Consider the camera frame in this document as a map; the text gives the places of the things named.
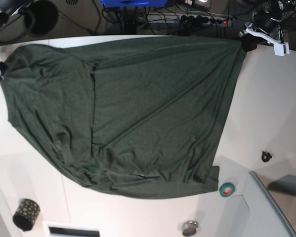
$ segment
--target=white table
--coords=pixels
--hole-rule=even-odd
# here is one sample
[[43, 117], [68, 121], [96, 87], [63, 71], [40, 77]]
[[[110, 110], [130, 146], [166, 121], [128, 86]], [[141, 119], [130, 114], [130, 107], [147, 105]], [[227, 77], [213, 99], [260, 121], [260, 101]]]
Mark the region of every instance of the white table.
[[[50, 39], [35, 43], [73, 47], [147, 36], [95, 36]], [[23, 44], [0, 47], [5, 59]], [[261, 161], [261, 150], [273, 159]], [[272, 180], [296, 171], [296, 52], [274, 56], [273, 48], [260, 46], [248, 54], [239, 75], [228, 119], [214, 165], [221, 167], [219, 185], [232, 182], [242, 195], [248, 172]], [[0, 88], [0, 188], [14, 212], [20, 198], [31, 198], [42, 214], [23, 237], [43, 237], [42, 220], [90, 225], [103, 237], [180, 237], [189, 219], [200, 222], [199, 237], [215, 236], [227, 198], [218, 192], [166, 200], [140, 200], [84, 189], [59, 174], [7, 122]], [[268, 236], [279, 236], [276, 228]]]

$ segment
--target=black clip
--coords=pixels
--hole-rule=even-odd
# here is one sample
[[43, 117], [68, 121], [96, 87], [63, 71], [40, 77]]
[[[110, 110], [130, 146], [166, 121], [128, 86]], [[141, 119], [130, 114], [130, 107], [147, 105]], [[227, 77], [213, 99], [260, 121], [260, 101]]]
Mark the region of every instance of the black clip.
[[263, 162], [269, 162], [270, 159], [272, 159], [272, 155], [268, 152], [262, 152], [262, 161]]

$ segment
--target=green tape roll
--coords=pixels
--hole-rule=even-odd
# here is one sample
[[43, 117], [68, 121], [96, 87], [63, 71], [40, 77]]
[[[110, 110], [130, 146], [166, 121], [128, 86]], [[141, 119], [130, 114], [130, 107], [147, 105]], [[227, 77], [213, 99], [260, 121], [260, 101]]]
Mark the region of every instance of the green tape roll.
[[222, 197], [229, 197], [236, 191], [236, 187], [232, 183], [224, 183], [219, 188], [219, 193]]

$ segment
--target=blue box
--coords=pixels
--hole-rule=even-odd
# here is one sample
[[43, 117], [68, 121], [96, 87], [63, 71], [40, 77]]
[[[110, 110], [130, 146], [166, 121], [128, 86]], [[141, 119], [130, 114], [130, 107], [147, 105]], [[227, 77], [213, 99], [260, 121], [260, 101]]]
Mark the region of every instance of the blue box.
[[100, 0], [105, 7], [114, 6], [155, 6], [163, 7], [168, 0]]

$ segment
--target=dark floor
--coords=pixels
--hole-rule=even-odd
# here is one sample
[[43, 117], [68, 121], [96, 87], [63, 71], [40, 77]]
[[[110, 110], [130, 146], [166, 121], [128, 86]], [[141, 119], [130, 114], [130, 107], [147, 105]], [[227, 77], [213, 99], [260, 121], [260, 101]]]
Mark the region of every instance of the dark floor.
[[[111, 24], [107, 22], [103, 17], [99, 17], [97, 14], [94, 5], [92, 4], [91, 0], [78, 0], [77, 4], [69, 5], [65, 2], [65, 0], [51, 0], [54, 2], [58, 9], [67, 15], [72, 21], [79, 24], [79, 26], [73, 23], [68, 18], [64, 17], [63, 14], [59, 14], [60, 17], [58, 19], [58, 23], [56, 27], [47, 35], [40, 38], [33, 38], [30, 36], [24, 37], [21, 41], [31, 41], [31, 40], [42, 40], [42, 39], [54, 39], [54, 38], [64, 38], [64, 37], [77, 37], [77, 36], [90, 36], [89, 30], [95, 29], [99, 19], [101, 18], [101, 23], [98, 27], [98, 34], [104, 35], [118, 35], [121, 33], [120, 25], [119, 24]], [[103, 8], [103, 6], [99, 3], [98, 0], [95, 0], [98, 4], [99, 10]], [[193, 11], [199, 11], [197, 9], [189, 9], [187, 13], [187, 8], [182, 6], [182, 11], [176, 5], [170, 7], [169, 10], [175, 13], [186, 13], [186, 14], [193, 14]], [[233, 23], [233, 26], [223, 30], [219, 29], [217, 32], [215, 25], [208, 27], [206, 29], [200, 30], [197, 32], [198, 35], [203, 35], [207, 37], [221, 37], [221, 38], [230, 38], [238, 40], [238, 32], [243, 29], [243, 24], [246, 21], [249, 21], [251, 18], [252, 11], [257, 10], [257, 8], [252, 10], [251, 5], [247, 5], [242, 2], [242, 0], [211, 0], [211, 6], [209, 8], [210, 13], [216, 14], [229, 14], [231, 16], [238, 15], [237, 20]], [[144, 8], [140, 7], [139, 11], [144, 12]], [[159, 9], [161, 12], [166, 12], [169, 14], [168, 11], [165, 9]], [[166, 35], [173, 33], [174, 35], [177, 33], [175, 31], [175, 25], [172, 24], [155, 24], [150, 23], [154, 33], [158, 35]], [[15, 23], [10, 25], [4, 31], [0, 32], [0, 40], [9, 40], [12, 39], [20, 34], [24, 29], [23, 19], [20, 18]], [[151, 35], [152, 32], [147, 24], [141, 25], [138, 27], [137, 34], [147, 34]], [[296, 33], [290, 32], [285, 35], [286, 39], [289, 40], [291, 50], [296, 50]]]

